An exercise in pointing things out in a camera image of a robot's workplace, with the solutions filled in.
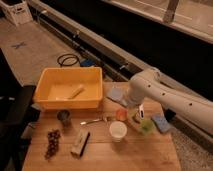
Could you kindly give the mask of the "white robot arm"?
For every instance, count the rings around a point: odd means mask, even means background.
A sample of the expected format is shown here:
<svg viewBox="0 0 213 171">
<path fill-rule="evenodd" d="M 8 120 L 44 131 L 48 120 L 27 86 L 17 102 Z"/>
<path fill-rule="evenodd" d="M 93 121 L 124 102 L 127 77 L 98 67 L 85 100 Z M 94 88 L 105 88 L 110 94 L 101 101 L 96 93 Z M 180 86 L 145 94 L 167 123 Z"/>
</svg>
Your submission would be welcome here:
<svg viewBox="0 0 213 171">
<path fill-rule="evenodd" d="M 191 121 L 209 134 L 213 134 L 213 102 L 190 95 L 160 83 L 161 72 L 148 68 L 129 80 L 125 95 L 127 105 L 138 106 L 145 97 L 151 98 Z"/>
</svg>

